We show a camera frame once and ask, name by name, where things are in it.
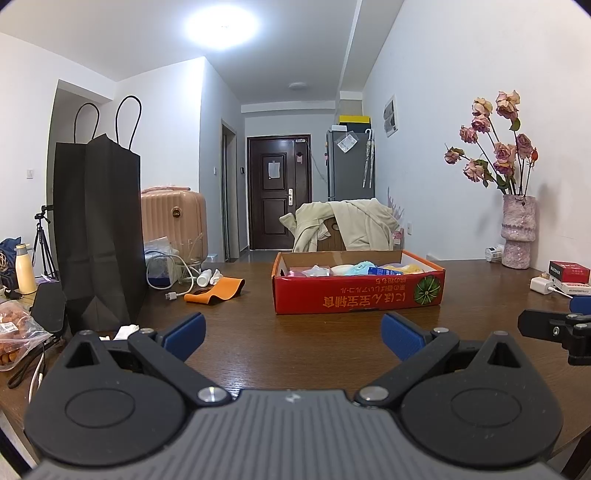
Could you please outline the black paper shopping bag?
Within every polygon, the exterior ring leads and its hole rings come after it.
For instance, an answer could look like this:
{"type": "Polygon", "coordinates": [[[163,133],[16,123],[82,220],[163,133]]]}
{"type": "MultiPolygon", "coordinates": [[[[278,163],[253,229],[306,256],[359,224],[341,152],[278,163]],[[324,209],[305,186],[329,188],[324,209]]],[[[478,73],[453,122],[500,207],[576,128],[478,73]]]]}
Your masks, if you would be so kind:
{"type": "Polygon", "coordinates": [[[56,144],[52,204],[71,331],[134,323],[147,293],[139,155],[105,134],[56,144]]]}

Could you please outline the beige coat on chair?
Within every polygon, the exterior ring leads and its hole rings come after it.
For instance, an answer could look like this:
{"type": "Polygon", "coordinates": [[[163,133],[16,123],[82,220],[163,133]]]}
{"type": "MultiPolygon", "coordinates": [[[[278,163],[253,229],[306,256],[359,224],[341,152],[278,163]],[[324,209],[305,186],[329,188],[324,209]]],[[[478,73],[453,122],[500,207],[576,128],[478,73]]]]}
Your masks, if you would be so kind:
{"type": "Polygon", "coordinates": [[[331,237],[325,221],[335,219],[346,251],[392,251],[399,222],[376,198],[304,203],[279,221],[294,236],[294,252],[316,252],[331,237]]]}

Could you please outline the pink hard-shell suitcase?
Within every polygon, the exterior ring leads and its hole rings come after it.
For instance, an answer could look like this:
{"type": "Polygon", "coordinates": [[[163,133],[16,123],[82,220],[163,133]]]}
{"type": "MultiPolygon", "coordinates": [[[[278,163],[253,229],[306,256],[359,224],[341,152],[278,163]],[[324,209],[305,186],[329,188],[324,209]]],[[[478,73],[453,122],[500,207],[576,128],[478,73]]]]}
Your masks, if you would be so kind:
{"type": "Polygon", "coordinates": [[[187,263],[206,259],[207,224],[204,195],[190,187],[150,187],[141,192],[143,241],[166,237],[187,263]]]}

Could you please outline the iridescent mesh bath ball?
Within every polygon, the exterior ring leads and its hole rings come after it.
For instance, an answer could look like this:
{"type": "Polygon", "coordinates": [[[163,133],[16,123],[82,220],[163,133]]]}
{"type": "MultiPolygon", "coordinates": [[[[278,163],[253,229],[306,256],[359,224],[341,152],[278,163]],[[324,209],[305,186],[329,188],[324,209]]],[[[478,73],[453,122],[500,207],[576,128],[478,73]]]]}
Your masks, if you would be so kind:
{"type": "Polygon", "coordinates": [[[310,269],[304,270],[303,274],[308,278],[329,277],[332,275],[332,270],[329,267],[315,265],[310,269]]]}

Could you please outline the yellow white plush toy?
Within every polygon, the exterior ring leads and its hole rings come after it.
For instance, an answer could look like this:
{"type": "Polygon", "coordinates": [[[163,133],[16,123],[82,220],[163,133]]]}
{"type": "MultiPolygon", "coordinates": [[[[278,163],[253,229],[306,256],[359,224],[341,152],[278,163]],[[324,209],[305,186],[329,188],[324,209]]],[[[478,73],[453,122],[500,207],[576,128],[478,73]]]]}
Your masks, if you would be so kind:
{"type": "Polygon", "coordinates": [[[382,266],[384,270],[392,271],[394,275],[411,275],[411,274],[423,274],[424,269],[418,264],[385,264],[382,266]]]}

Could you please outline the pink textured vase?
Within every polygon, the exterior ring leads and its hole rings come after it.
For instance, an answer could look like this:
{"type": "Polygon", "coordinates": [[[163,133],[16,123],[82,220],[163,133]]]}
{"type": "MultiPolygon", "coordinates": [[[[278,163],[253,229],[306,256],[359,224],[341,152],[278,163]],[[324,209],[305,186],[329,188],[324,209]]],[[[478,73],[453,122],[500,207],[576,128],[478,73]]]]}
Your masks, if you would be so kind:
{"type": "Polygon", "coordinates": [[[531,264],[532,245],[537,238],[536,199],[532,196],[505,195],[501,237],[505,240],[502,264],[526,270],[531,264]]]}

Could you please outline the white spray bottle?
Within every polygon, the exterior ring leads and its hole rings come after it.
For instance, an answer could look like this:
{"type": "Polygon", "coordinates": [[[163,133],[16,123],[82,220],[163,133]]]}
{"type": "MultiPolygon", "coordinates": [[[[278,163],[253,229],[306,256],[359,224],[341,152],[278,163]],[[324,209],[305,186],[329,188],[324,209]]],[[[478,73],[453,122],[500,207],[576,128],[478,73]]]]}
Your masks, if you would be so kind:
{"type": "Polygon", "coordinates": [[[202,270],[201,273],[197,276],[197,286],[199,288],[206,288],[208,286],[214,286],[218,283],[219,280],[223,275],[221,271],[215,269],[212,271],[211,269],[202,270]]]}

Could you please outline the yellow water bottle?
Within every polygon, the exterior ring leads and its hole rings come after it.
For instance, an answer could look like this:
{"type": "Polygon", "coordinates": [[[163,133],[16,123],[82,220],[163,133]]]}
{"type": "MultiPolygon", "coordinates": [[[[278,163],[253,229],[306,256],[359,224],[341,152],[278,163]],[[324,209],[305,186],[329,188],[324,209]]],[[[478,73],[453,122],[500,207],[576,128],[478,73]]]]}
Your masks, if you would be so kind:
{"type": "Polygon", "coordinates": [[[26,244],[18,244],[15,247],[15,269],[18,281],[18,290],[22,295],[35,293],[37,283],[35,280],[33,264],[26,244]]]}

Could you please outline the dark brown entry door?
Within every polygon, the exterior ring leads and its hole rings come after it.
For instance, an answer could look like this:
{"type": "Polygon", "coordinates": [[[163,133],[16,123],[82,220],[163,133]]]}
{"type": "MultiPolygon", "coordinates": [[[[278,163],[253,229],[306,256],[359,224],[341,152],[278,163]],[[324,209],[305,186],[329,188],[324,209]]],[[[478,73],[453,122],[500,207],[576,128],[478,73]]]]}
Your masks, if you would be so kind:
{"type": "Polygon", "coordinates": [[[284,250],[294,235],[280,217],[311,202],[311,137],[249,137],[246,142],[249,191],[249,246],[284,250]]]}

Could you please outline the red cardboard box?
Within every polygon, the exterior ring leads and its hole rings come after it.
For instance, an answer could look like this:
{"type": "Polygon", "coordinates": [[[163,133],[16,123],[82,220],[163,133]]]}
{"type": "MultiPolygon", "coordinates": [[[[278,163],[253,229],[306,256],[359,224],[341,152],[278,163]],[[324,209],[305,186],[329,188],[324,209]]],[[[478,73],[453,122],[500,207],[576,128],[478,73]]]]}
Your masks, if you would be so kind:
{"type": "Polygon", "coordinates": [[[271,270],[273,303],[277,314],[328,314],[366,310],[400,310],[436,306],[444,294],[446,270],[406,250],[280,252],[271,270]],[[356,265],[370,261],[385,264],[418,264],[423,274],[398,276],[289,277],[290,269],[318,265],[356,265]]]}

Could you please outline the white power adapter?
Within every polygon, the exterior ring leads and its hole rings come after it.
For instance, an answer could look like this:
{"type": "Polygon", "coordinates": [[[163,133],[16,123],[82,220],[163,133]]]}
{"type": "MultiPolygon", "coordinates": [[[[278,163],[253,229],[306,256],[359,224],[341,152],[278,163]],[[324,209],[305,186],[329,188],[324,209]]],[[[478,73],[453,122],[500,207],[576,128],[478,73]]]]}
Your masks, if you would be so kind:
{"type": "Polygon", "coordinates": [[[556,292],[554,282],[551,279],[542,276],[531,279],[530,289],[542,295],[549,295],[556,292]]]}

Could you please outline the white round sponge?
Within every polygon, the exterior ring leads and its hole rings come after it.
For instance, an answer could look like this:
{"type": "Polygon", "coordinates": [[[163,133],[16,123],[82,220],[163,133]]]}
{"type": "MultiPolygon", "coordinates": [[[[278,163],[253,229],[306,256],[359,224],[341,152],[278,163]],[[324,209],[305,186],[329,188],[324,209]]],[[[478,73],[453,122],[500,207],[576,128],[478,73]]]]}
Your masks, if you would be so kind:
{"type": "Polygon", "coordinates": [[[354,268],[355,266],[351,264],[335,265],[331,268],[331,274],[333,276],[348,276],[354,268]]]}

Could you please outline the ceiling light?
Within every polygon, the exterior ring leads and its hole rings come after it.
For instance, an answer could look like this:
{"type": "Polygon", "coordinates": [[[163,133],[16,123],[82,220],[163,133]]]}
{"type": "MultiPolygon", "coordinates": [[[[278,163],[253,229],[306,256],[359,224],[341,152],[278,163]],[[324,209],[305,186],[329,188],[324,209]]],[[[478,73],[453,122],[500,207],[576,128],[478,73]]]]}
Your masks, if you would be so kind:
{"type": "Polygon", "coordinates": [[[214,3],[197,8],[183,20],[183,37],[213,52],[238,48],[256,38],[262,22],[255,12],[238,3],[214,3]]]}

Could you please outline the light blue plush toy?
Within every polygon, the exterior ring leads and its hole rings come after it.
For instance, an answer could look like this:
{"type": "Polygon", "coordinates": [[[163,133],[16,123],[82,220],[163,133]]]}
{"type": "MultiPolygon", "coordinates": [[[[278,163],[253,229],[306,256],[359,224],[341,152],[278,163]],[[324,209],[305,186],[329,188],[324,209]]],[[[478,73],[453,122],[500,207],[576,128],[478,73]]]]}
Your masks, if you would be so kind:
{"type": "Polygon", "coordinates": [[[365,276],[370,274],[370,270],[376,268],[376,264],[370,261],[363,261],[353,265],[346,271],[347,276],[365,276]]]}

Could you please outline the blue tissue packet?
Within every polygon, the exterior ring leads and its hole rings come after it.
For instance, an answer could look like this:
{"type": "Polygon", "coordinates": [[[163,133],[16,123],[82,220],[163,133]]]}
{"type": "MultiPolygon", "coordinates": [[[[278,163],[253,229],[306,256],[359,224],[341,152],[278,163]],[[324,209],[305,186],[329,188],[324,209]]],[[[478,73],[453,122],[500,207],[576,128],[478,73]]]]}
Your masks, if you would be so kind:
{"type": "Polygon", "coordinates": [[[398,276],[398,275],[403,275],[404,272],[401,270],[391,269],[391,268],[369,267],[368,274],[375,275],[375,276],[398,276]]]}

